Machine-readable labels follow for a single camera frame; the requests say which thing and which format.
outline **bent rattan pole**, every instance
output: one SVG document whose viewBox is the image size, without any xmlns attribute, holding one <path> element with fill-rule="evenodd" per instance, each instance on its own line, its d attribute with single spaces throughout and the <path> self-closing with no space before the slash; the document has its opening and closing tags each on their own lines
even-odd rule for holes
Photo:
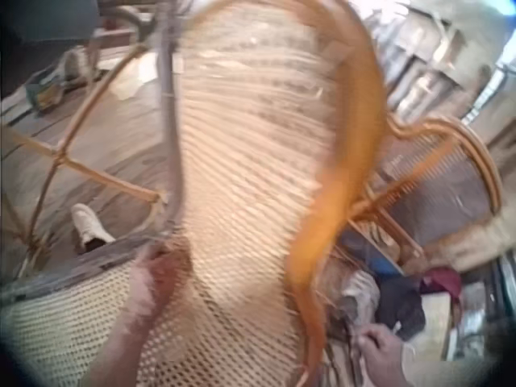
<svg viewBox="0 0 516 387">
<path fill-rule="evenodd" d="M 170 192 L 173 193 L 173 197 L 170 198 L 165 210 L 165 224 L 162 225 L 166 231 L 166 229 L 173 229 L 174 223 L 179 221 L 183 203 L 183 170 L 179 136 L 177 133 L 175 69 L 173 65 L 173 55 L 177 49 L 180 25 L 176 16 L 176 0 L 164 0 L 160 3 L 159 7 L 158 26 L 160 45 L 158 69 L 161 87 L 161 126 L 164 131 L 165 145 L 169 149 L 167 155 L 167 171 L 169 174 L 169 189 Z"/>
<path fill-rule="evenodd" d="M 122 60 L 118 62 L 117 65 L 113 67 L 107 75 L 104 76 L 101 82 L 95 87 L 94 91 L 83 102 L 77 113 L 72 117 L 72 121 L 69 124 L 69 129 L 67 130 L 68 133 L 62 140 L 62 142 L 60 142 L 60 148 L 56 152 L 54 162 L 52 164 L 52 167 L 50 168 L 50 171 L 48 172 L 47 179 L 45 180 L 43 188 L 41 189 L 40 198 L 38 199 L 34 213 L 32 214 L 28 231 L 29 242 L 32 241 L 32 234 L 35 229 L 35 224 L 38 220 L 38 217 L 40 216 L 41 210 L 43 209 L 44 199 L 47 195 L 50 183 L 52 182 L 52 179 L 56 175 L 57 169 L 59 168 L 60 164 L 65 158 L 66 152 L 68 151 L 70 144 L 72 143 L 76 134 L 79 132 L 81 125 L 84 123 L 91 110 L 95 107 L 100 97 L 107 90 L 107 87 L 110 85 L 110 83 L 120 74 L 120 72 L 122 72 L 122 70 L 133 59 L 140 56 L 146 50 L 147 48 L 143 44 L 137 44 L 136 46 L 134 46 L 133 49 L 124 58 L 122 58 Z"/>
<path fill-rule="evenodd" d="M 9 133 L 11 138 L 18 144 L 26 145 L 32 150 L 36 151 L 40 155 L 47 157 L 54 157 L 56 151 L 54 151 L 50 145 L 42 143 L 36 139 L 32 139 L 30 137 L 26 137 L 25 135 L 20 135 L 16 131 L 12 131 L 9 128 L 4 128 L 4 130 Z M 160 195 L 151 189 L 147 189 L 144 187 L 140 187 L 139 185 L 134 185 L 127 181 L 118 179 L 117 177 L 111 176 L 109 173 L 105 173 L 103 171 L 97 171 L 95 169 L 91 169 L 83 165 L 82 163 L 70 159 L 69 157 L 64 157 L 61 161 L 62 164 L 66 167 L 73 169 L 79 173 L 86 175 L 88 178 L 95 180 L 98 183 L 106 185 L 111 188 L 116 188 L 123 191 L 126 194 L 130 194 L 135 198 L 144 200 L 146 202 L 153 203 L 159 200 Z"/>
</svg>

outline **wooden floor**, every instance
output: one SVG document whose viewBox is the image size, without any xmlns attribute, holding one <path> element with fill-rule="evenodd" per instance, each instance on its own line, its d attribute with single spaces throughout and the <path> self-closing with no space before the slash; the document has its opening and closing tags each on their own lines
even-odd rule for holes
<svg viewBox="0 0 516 387">
<path fill-rule="evenodd" d="M 54 111 L 28 115 L 13 129 L 57 145 L 72 114 L 84 100 L 85 90 L 67 94 Z M 74 140 L 70 156 L 88 167 L 106 171 L 125 181 L 151 189 L 166 189 L 165 153 L 161 147 L 158 91 L 154 81 L 143 85 L 136 96 L 119 101 L 110 91 L 91 114 Z M 13 144 L 2 134 L 2 182 L 7 197 L 28 224 L 40 195 L 51 160 Z M 61 167 L 54 178 L 37 223 L 37 235 L 52 237 L 52 258 L 40 267 L 51 268 L 76 255 L 69 208 L 85 203 L 97 211 L 106 229 L 119 237 L 140 225 L 149 205 L 116 189 L 109 189 L 73 170 Z M 8 277 L 23 258 L 19 242 L 2 241 L 2 277 Z"/>
</svg>

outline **rattan chair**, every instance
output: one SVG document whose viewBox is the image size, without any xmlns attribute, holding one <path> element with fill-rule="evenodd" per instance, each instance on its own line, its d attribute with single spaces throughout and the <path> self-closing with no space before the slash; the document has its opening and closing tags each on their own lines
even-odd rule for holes
<svg viewBox="0 0 516 387">
<path fill-rule="evenodd" d="M 425 257 L 437 247 L 498 213 L 501 181 L 484 144 L 456 119 L 428 118 L 403 127 L 391 117 L 389 127 L 353 218 L 392 237 L 400 256 L 389 258 L 414 273 L 431 264 Z"/>
<path fill-rule="evenodd" d="M 387 126 L 368 33 L 347 3 L 322 3 L 222 0 L 185 23 L 174 57 L 180 125 L 167 132 L 171 144 L 179 135 L 171 169 L 182 164 L 184 187 L 173 188 L 184 195 L 169 202 L 179 212 L 167 213 L 165 234 L 193 271 L 151 333 L 139 383 L 314 378 L 325 324 L 313 282 Z M 48 181 L 70 164 L 67 147 L 99 95 L 141 51 L 79 110 Z M 172 92 L 163 89 L 169 123 Z M 2 291 L 3 336 L 45 383 L 77 383 L 127 295 L 135 248 L 162 235 L 134 234 Z"/>
</svg>

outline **wooden plank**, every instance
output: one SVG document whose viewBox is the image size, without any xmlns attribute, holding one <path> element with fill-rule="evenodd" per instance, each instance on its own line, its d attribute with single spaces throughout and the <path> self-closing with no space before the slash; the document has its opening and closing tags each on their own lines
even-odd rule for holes
<svg viewBox="0 0 516 387">
<path fill-rule="evenodd" d="M 66 260 L 51 273 L 41 273 L 36 277 L 6 285 L 0 295 L 2 306 L 43 297 L 102 274 L 110 268 L 133 259 L 138 248 L 141 248 L 150 238 L 156 238 L 156 235 L 152 233 L 132 235 L 83 256 Z"/>
</svg>

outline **blue object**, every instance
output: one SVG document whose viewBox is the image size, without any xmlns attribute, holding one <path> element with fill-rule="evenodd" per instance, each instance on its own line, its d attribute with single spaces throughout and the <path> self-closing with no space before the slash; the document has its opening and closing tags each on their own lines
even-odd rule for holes
<svg viewBox="0 0 516 387">
<path fill-rule="evenodd" d="M 403 277 L 401 269 L 394 262 L 352 227 L 346 227 L 339 238 L 339 245 L 355 258 L 362 260 L 377 277 Z"/>
</svg>

